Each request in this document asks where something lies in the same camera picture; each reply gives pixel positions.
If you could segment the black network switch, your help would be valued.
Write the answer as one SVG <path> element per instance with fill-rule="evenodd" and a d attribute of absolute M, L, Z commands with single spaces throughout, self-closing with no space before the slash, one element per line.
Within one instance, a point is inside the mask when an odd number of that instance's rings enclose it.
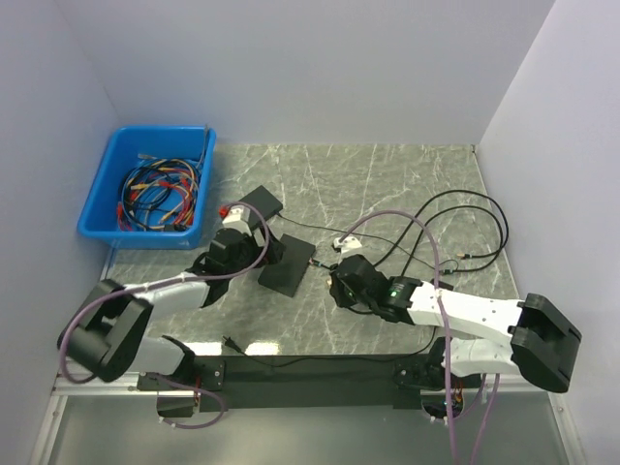
<path fill-rule="evenodd" d="M 316 246 L 289 234 L 283 234 L 280 242 L 285 246 L 282 260 L 267 265 L 261 272 L 258 283 L 278 294 L 294 297 L 310 260 L 314 257 Z"/>
<path fill-rule="evenodd" d="M 283 209 L 282 202 L 263 185 L 258 186 L 249 194 L 245 195 L 241 201 L 252 205 L 266 222 Z"/>

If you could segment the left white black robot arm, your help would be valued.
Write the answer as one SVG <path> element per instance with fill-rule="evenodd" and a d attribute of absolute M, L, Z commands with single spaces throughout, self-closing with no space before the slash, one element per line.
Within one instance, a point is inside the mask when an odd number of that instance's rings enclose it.
<path fill-rule="evenodd" d="M 233 278 L 278 264 L 285 245 L 270 229 L 260 232 L 263 244 L 250 232 L 218 231 L 192 265 L 172 278 L 134 285 L 99 282 L 59 335 L 62 376 L 80 382 L 68 370 L 72 360 L 88 371 L 87 382 L 110 383 L 135 369 L 160 375 L 174 389 L 192 384 L 198 376 L 195 353 L 171 336 L 147 336 L 149 321 L 166 312 L 209 306 L 228 291 Z"/>

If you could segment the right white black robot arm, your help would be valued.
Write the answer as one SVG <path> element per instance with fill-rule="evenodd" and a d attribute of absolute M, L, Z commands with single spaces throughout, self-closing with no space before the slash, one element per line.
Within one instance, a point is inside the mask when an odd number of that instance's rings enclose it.
<path fill-rule="evenodd" d="M 478 374 L 520 375 L 554 393 L 570 387 L 582 335 L 543 295 L 495 299 L 386 277 L 362 255 L 330 272 L 329 293 L 338 306 L 360 305 L 389 323 L 442 328 L 445 340 L 425 365 L 438 387 Z"/>

